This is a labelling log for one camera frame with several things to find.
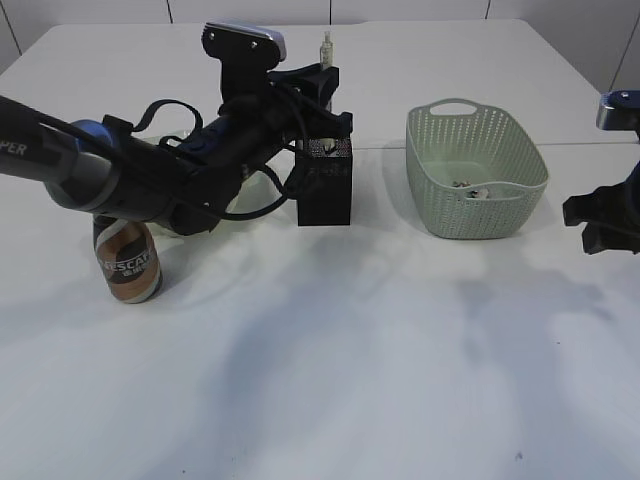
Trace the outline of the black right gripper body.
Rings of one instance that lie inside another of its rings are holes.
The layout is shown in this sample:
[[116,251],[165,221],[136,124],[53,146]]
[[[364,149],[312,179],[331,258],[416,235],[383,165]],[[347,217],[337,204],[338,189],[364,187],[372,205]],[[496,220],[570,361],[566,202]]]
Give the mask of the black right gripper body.
[[639,252],[639,164],[628,177],[615,184],[614,232],[619,249]]

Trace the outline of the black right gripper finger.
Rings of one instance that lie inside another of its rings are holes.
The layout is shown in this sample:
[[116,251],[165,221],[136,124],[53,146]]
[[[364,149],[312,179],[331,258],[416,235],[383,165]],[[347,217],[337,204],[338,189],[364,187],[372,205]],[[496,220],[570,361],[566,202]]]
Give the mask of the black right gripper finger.
[[639,253],[638,237],[592,223],[588,223],[582,232],[582,244],[588,255],[609,250]]
[[625,225],[625,196],[622,183],[600,186],[593,192],[569,197],[563,204],[566,226],[589,223],[608,227]]

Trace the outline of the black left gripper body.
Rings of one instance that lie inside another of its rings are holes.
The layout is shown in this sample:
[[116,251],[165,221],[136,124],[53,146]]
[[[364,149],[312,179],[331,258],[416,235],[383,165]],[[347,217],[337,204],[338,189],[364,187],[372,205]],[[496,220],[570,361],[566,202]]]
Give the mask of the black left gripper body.
[[[284,131],[292,120],[290,109],[300,109],[291,97],[275,97],[255,103],[236,99],[221,107],[219,117],[195,127],[187,136],[165,135],[159,146],[186,168],[179,183],[182,197],[159,225],[180,235],[211,231],[222,220],[248,221],[265,216],[300,194],[300,168],[293,167],[286,180],[279,179],[268,162],[283,150]],[[260,172],[271,179],[280,196],[249,213],[225,209],[242,183]]]

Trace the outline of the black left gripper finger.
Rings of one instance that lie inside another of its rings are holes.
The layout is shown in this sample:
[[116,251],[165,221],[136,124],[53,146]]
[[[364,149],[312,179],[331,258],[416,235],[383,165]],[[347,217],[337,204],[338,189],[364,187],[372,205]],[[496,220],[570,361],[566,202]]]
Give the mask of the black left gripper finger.
[[284,147],[298,141],[310,141],[323,138],[343,139],[353,132],[353,114],[342,112],[333,114],[325,109],[298,109],[289,111],[292,120],[284,131]]
[[320,63],[269,73],[269,80],[273,83],[298,89],[302,95],[327,111],[332,110],[332,97],[339,86],[339,78],[338,67],[324,68]]

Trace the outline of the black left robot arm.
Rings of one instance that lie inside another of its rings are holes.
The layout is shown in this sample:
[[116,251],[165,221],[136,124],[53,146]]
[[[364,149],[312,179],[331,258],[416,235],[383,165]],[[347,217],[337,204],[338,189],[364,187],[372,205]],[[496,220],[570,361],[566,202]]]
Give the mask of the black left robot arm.
[[63,208],[155,223],[188,236],[233,221],[229,207],[270,160],[325,137],[345,139],[349,112],[329,103],[339,71],[312,64],[267,72],[226,67],[217,118],[194,119],[185,136],[156,143],[139,138],[162,107],[153,102],[138,123],[114,116],[67,123],[9,98],[1,101],[1,171],[42,183]]

